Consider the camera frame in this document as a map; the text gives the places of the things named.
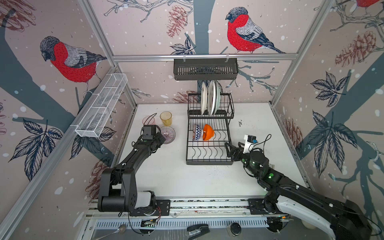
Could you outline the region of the white striped bowl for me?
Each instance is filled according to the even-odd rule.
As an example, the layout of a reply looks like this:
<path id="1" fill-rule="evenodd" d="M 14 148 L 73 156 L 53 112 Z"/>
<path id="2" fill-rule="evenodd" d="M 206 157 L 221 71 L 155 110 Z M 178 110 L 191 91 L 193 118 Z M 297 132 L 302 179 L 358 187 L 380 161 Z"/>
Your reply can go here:
<path id="1" fill-rule="evenodd" d="M 176 138 L 176 132 L 172 127 L 164 126 L 161 128 L 161 133 L 165 138 L 164 144 L 172 143 Z"/>

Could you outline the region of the yellow plastic cup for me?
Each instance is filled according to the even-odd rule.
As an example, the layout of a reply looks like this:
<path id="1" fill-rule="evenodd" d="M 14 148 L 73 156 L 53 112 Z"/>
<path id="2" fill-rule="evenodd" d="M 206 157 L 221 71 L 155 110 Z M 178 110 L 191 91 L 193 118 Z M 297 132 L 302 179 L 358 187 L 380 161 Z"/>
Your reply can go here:
<path id="1" fill-rule="evenodd" d="M 165 127 L 169 127 L 172 125 L 172 117 L 172 113 L 168 111 L 162 112 L 160 114 L 160 119 Z"/>

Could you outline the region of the orange bowl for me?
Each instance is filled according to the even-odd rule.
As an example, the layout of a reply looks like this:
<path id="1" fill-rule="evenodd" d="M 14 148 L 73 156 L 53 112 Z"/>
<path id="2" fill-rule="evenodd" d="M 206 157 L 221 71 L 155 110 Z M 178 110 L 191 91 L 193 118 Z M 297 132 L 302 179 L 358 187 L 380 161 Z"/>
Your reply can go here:
<path id="1" fill-rule="evenodd" d="M 204 141 L 208 141 L 210 140 L 213 136 L 215 135 L 215 132 L 213 130 L 213 128 L 208 125 L 208 124 L 205 124 L 204 128 L 203 128 L 203 140 Z"/>

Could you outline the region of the blue zigzag patterned bowl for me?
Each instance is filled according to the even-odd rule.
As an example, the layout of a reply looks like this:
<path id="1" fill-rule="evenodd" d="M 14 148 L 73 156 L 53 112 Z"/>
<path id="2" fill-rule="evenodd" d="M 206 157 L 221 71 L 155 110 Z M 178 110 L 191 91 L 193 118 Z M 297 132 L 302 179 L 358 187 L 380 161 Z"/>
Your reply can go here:
<path id="1" fill-rule="evenodd" d="M 201 138 L 203 133 L 203 130 L 199 124 L 194 124 L 193 133 L 194 133 L 193 141 L 198 141 Z"/>

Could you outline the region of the black wire dish rack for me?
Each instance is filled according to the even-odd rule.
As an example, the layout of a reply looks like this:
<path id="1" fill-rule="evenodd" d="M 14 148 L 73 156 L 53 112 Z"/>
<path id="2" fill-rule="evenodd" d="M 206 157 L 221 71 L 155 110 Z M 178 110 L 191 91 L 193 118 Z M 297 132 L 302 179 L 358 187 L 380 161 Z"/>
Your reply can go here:
<path id="1" fill-rule="evenodd" d="M 188 94 L 188 133 L 186 164 L 191 166 L 230 166 L 227 145 L 232 142 L 230 122 L 234 118 L 231 94 L 221 94 L 218 110 L 212 116 L 202 113 L 201 95 Z"/>

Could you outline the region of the cream white plate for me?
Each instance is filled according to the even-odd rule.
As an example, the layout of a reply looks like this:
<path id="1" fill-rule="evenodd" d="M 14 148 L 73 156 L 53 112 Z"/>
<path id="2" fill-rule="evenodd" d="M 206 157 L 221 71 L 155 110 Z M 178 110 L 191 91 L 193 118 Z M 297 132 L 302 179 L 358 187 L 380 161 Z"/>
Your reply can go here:
<path id="1" fill-rule="evenodd" d="M 205 82 L 202 82 L 201 87 L 201 115 L 207 110 L 207 100 L 208 100 L 208 88 Z"/>

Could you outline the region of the pink plastic cup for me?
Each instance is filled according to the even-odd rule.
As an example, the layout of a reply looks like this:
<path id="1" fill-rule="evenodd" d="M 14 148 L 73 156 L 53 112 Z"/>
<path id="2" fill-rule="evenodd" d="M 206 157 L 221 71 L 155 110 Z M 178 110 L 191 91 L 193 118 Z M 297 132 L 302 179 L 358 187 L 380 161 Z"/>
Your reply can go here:
<path id="1" fill-rule="evenodd" d="M 151 115 L 151 116 L 144 117 L 142 120 L 142 123 L 143 125 L 155 125 L 156 124 L 155 116 Z"/>

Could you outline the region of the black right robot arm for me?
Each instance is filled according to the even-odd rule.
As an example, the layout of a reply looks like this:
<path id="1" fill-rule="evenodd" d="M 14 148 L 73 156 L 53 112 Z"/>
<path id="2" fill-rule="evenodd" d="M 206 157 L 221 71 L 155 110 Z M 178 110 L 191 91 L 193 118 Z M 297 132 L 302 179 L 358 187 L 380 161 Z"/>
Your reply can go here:
<path id="1" fill-rule="evenodd" d="M 262 199 L 251 199 L 251 209 L 269 214 L 287 214 L 327 233 L 335 240 L 369 240 L 373 228 L 360 207 L 320 195 L 269 166 L 262 149 L 244 153 L 245 145 L 225 144 L 227 156 L 243 164 L 246 173 L 266 190 Z"/>

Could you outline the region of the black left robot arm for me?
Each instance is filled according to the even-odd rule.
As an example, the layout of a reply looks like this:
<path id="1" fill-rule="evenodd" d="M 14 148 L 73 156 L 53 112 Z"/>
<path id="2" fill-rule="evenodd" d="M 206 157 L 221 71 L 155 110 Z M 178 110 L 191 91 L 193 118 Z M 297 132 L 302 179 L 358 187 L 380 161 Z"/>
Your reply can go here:
<path id="1" fill-rule="evenodd" d="M 155 193 L 138 192 L 136 172 L 165 140 L 158 126 L 142 127 L 141 135 L 133 143 L 128 156 L 115 167 L 103 171 L 98 196 L 99 212 L 132 213 L 139 210 L 145 215 L 152 215 L 156 211 Z"/>

